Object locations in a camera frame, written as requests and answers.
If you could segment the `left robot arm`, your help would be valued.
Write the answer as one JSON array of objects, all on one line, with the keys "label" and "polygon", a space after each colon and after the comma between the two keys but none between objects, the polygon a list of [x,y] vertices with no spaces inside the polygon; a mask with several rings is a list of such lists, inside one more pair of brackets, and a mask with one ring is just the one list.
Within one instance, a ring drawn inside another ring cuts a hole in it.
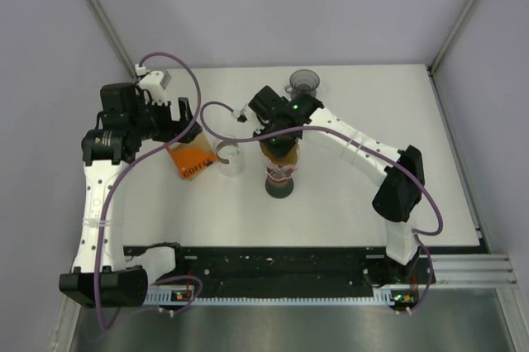
[{"label": "left robot arm", "polygon": [[100,90],[96,125],[81,142],[85,202],[77,254],[59,277],[59,290],[86,308],[139,307],[160,276],[178,283],[187,263],[170,245],[149,248],[126,262],[123,245],[125,177],[146,141],[162,147],[189,142],[199,126],[189,100],[177,101],[179,119],[161,83],[113,83]]}]

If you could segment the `orange coffee filter box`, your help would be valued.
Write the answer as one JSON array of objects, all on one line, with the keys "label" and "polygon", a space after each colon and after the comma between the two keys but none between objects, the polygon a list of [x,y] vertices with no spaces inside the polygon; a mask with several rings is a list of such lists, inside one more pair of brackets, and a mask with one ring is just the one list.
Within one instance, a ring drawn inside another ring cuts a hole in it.
[{"label": "orange coffee filter box", "polygon": [[166,151],[182,180],[193,180],[217,162],[217,156],[203,132],[190,143],[175,143]]}]

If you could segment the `clear glass dripper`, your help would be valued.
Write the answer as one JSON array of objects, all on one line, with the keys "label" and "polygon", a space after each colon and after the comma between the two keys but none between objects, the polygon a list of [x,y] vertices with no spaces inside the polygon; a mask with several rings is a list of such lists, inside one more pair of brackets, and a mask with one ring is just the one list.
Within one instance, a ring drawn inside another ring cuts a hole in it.
[{"label": "clear glass dripper", "polygon": [[293,172],[298,166],[298,148],[292,148],[284,157],[273,155],[268,150],[264,150],[266,158],[266,171],[268,177],[276,182],[283,182],[291,179]]}]

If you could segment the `grey plastic dripper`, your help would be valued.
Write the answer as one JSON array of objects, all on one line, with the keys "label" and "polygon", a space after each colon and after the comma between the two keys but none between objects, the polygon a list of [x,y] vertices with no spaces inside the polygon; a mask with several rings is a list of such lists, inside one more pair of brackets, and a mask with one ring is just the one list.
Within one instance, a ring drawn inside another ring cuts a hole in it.
[{"label": "grey plastic dripper", "polygon": [[320,82],[320,77],[316,72],[310,69],[299,69],[290,75],[284,91],[291,98],[295,98],[300,93],[316,97]]}]

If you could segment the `brown paper coffee filter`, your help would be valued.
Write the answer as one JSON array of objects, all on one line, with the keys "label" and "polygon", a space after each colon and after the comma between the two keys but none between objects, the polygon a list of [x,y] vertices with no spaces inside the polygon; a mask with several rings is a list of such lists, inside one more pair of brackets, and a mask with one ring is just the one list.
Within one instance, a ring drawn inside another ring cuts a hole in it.
[{"label": "brown paper coffee filter", "polygon": [[299,144],[296,144],[285,156],[279,157],[273,154],[264,143],[260,143],[260,149],[266,161],[278,168],[296,166],[298,164],[298,149]]}]

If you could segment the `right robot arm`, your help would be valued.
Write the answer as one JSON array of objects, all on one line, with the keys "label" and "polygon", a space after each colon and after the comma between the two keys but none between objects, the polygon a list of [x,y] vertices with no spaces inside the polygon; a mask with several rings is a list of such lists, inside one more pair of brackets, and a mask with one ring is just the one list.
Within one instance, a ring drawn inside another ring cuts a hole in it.
[{"label": "right robot arm", "polygon": [[300,140],[328,149],[378,189],[372,207],[385,220],[387,275],[402,283],[415,274],[418,243],[411,213],[425,185],[419,149],[385,145],[344,123],[315,97],[301,93],[288,100],[269,86],[250,100],[244,115],[256,124],[253,135],[260,138],[271,196],[287,197],[293,191]]}]

